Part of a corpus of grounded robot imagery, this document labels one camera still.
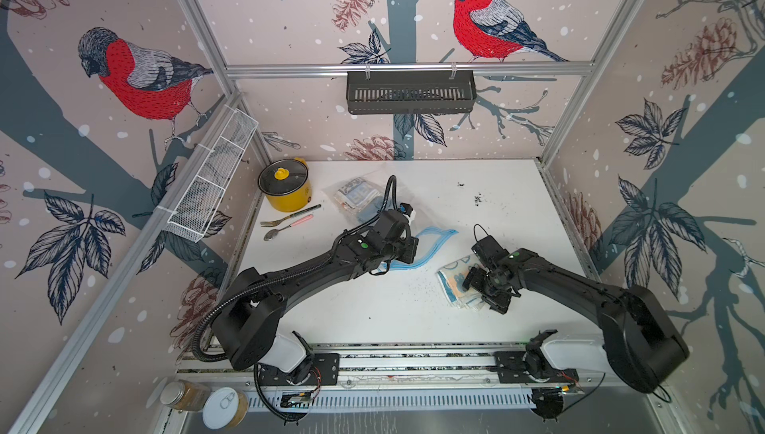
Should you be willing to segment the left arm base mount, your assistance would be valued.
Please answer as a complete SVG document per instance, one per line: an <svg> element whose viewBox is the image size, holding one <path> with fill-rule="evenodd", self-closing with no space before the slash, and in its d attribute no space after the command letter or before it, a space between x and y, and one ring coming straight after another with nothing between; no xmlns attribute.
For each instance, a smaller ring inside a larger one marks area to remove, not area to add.
<svg viewBox="0 0 765 434"><path fill-rule="evenodd" d="M257 380L261 386L334 386L338 383L340 356L337 353L309 354L292 371L259 364Z"/></svg>

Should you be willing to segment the bunny print towel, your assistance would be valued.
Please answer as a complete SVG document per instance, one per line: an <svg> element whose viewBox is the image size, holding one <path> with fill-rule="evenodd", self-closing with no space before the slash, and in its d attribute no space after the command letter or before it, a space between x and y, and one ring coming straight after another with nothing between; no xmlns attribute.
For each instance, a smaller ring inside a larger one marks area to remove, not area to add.
<svg viewBox="0 0 765 434"><path fill-rule="evenodd" d="M463 286L469 271L474 267L482 268L482 264L475 255L469 255L441 267L436 272L438 282L454 308L478 312L486 307L480 292Z"/></svg>

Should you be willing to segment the blue towel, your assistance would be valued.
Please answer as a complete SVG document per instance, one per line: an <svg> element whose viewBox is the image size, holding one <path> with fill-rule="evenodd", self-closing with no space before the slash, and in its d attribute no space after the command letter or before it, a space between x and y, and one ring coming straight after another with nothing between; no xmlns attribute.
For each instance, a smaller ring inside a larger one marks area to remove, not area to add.
<svg viewBox="0 0 765 434"><path fill-rule="evenodd" d="M358 224L364 224L374 216L378 215L380 210L384 206L384 195L375 192L374 195L370 195L361 204L354 209L355 217Z"/></svg>

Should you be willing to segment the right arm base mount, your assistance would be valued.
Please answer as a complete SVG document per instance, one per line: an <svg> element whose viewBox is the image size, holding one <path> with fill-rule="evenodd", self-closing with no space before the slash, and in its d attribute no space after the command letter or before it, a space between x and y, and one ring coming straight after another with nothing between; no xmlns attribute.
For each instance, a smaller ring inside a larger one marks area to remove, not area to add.
<svg viewBox="0 0 765 434"><path fill-rule="evenodd" d="M542 352L542 344L558 330L544 330L534 336L521 350L494 352L499 382L502 384L563 383L576 385L579 375L575 369L555 368Z"/></svg>

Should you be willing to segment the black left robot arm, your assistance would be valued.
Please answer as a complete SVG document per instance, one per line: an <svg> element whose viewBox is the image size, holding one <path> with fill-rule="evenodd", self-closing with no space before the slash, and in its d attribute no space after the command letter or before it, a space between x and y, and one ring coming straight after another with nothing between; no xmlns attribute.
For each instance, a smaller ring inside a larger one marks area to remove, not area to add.
<svg viewBox="0 0 765 434"><path fill-rule="evenodd" d="M321 256L267 274L253 268L241 272L202 327L212 329L234 369L265 362L281 318L294 306L336 284L378 274L392 262L414 262L418 238L410 228L412 214L412 205L402 203L340 234Z"/></svg>

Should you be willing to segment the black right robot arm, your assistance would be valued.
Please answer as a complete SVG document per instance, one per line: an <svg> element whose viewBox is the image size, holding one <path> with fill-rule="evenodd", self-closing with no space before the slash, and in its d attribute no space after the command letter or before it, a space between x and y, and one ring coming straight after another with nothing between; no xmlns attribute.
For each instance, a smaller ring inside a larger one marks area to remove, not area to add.
<svg viewBox="0 0 765 434"><path fill-rule="evenodd" d="M685 340L653 292L603 284L554 265L537 253L512 253L487 237L471 248L481 266L463 282L477 290L494 312L528 290L593 322L603 336L607 366L624 384L651 393L689 358Z"/></svg>

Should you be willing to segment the clear vacuum bag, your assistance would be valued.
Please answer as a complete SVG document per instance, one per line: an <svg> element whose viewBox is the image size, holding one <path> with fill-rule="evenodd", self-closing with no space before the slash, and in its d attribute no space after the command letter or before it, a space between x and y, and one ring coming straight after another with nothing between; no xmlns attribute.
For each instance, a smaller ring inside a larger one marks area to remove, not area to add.
<svg viewBox="0 0 765 434"><path fill-rule="evenodd" d="M330 184L328 187L324 188L323 191L328 200L331 201L343 215L348 227L355 228L362 224L357 223L354 210L348 210L345 207L341 207L334 200L334 193L351 179L362 177L368 181L373 189L373 192L370 195L374 195L375 192L384 195L384 188L386 188L386 183L392 175L394 175L394 171L392 171L392 167L387 164L378 170L363 175L344 175L338 182ZM416 210L416 218L414 218L414 222L410 224L410 230L412 230L412 236L418 238L418 249L416 250L414 262L411 265L401 262L392 262L390 268L393 271L410 271L422 268L451 237L457 234L457 231L452 228L452 226L448 226L446 222L443 222L440 218L435 216L434 208L430 206L426 196L414 193L412 187L414 187L414 183L408 182L404 180L402 176L396 174L396 200L398 200L398 204L408 203L414 207L414 210Z"/></svg>

